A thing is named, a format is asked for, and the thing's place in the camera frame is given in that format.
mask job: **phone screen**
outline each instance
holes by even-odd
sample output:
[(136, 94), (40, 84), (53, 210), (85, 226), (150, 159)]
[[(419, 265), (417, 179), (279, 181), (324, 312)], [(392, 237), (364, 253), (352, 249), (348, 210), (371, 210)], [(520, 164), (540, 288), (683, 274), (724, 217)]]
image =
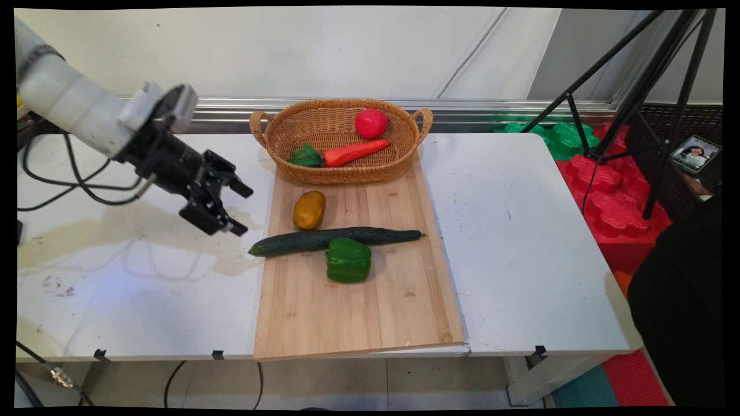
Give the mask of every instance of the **phone screen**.
[(689, 172), (697, 173), (703, 167), (707, 166), (709, 161), (720, 150), (722, 148), (719, 145), (693, 135), (673, 152), (671, 158), (679, 167)]

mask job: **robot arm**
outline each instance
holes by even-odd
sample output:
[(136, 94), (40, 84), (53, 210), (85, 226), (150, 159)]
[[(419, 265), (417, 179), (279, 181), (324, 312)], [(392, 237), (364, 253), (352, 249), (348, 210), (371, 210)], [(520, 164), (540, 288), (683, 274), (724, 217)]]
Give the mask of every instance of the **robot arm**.
[(147, 82), (124, 101), (70, 67), (17, 17), (15, 29), (16, 86), (24, 105), (106, 157), (133, 164), (137, 175), (185, 197), (180, 216), (205, 233), (245, 233), (220, 200), (224, 186), (244, 198), (252, 194), (235, 166), (209, 150), (201, 155), (174, 136), (187, 128), (198, 101), (189, 85), (162, 95), (157, 84)]

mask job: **green bell pepper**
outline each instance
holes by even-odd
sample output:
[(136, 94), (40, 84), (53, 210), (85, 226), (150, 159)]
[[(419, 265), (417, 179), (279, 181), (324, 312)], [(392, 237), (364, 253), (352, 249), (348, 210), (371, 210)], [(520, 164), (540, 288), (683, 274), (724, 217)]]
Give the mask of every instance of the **green bell pepper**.
[(326, 276), (339, 283), (363, 281), (370, 274), (372, 252), (350, 238), (333, 238), (326, 256)]

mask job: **tripod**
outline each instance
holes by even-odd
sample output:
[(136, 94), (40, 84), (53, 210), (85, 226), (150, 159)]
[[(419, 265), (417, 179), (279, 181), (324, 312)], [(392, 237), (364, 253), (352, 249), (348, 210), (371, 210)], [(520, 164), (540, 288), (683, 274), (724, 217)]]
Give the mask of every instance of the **tripod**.
[[(698, 22), (690, 29), (691, 22), (696, 19), (700, 9), (697, 10), (682, 10), (681, 14), (677, 18), (676, 22), (671, 27), (670, 31), (665, 37), (665, 40), (660, 44), (660, 47), (656, 51), (653, 58), (648, 63), (648, 66), (640, 75), (637, 82), (632, 86), (629, 93), (625, 97), (625, 100), (619, 106), (616, 117), (614, 118), (609, 130), (604, 135), (603, 140), (596, 149), (590, 149), (586, 141), (586, 135), (583, 132), (583, 126), (581, 118), (578, 115), (578, 109), (576, 103), (573, 100), (573, 93), (586, 82), (596, 71), (604, 66), (610, 59), (612, 59), (622, 48), (624, 48), (632, 39), (639, 35), (647, 26), (650, 25), (655, 19), (658, 18), (664, 11), (654, 10), (645, 19), (643, 19), (637, 26), (635, 26), (624, 38), (622, 38), (616, 45), (614, 45), (603, 57), (601, 57), (593, 66), (583, 73), (571, 86), (569, 86), (562, 94), (555, 98), (555, 101), (550, 103), (530, 124), (525, 127), (522, 132), (529, 132), (539, 122), (541, 122), (552, 110), (559, 106), (563, 101), (568, 101), (568, 106), (573, 114), (573, 122), (578, 130), (579, 137), (581, 138), (581, 144), (583, 146), (583, 155), (586, 158), (594, 159), (596, 165), (606, 164), (609, 161), (618, 158), (624, 158), (625, 156), (631, 156), (637, 153), (645, 152), (648, 150), (660, 149), (660, 159), (656, 180), (650, 187), (650, 194), (647, 197), (647, 203), (645, 204), (645, 210), (642, 212), (642, 217), (650, 219), (653, 214), (653, 208), (655, 207), (655, 201), (657, 198), (657, 190), (660, 187), (662, 178), (662, 172), (665, 169), (665, 165), (668, 163), (668, 155), (670, 151), (676, 147), (676, 132), (678, 131), (681, 121), (683, 119), (684, 111), (686, 109), (686, 103), (688, 102), (693, 82), (696, 79), (696, 73), (699, 70), (699, 64), (702, 62), (702, 56), (704, 55), (704, 49), (707, 46), (707, 40), (709, 39), (710, 31), (712, 30), (712, 24), (714, 22), (714, 16), (716, 9), (705, 9), (704, 15), (699, 19)], [(691, 54), (691, 60), (689, 61), (688, 68), (686, 70), (686, 76), (684, 77), (683, 85), (681, 86), (681, 92), (679, 93), (679, 100), (676, 103), (676, 111), (673, 114), (673, 120), (670, 124), (670, 130), (665, 140), (660, 140), (655, 134), (652, 128), (648, 125), (647, 120), (640, 114), (637, 109), (645, 101), (650, 90), (653, 89), (655, 83), (660, 79), (668, 65), (671, 63), (673, 58), (676, 56), (681, 46), (686, 42), (686, 39), (691, 33), (701, 25), (699, 36), (696, 39), (693, 52)], [(644, 124), (646, 130), (653, 137), (654, 144), (643, 149), (631, 150), (627, 152), (618, 153), (616, 155), (606, 156), (609, 147), (614, 142), (617, 132), (623, 124), (636, 118), (637, 121)]]

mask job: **black cloth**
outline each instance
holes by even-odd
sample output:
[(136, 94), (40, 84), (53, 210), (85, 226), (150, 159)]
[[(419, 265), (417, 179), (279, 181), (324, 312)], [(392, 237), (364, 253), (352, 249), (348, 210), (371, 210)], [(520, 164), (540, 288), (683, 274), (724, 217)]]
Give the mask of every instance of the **black cloth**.
[(724, 407), (721, 194), (656, 239), (628, 299), (676, 405)]

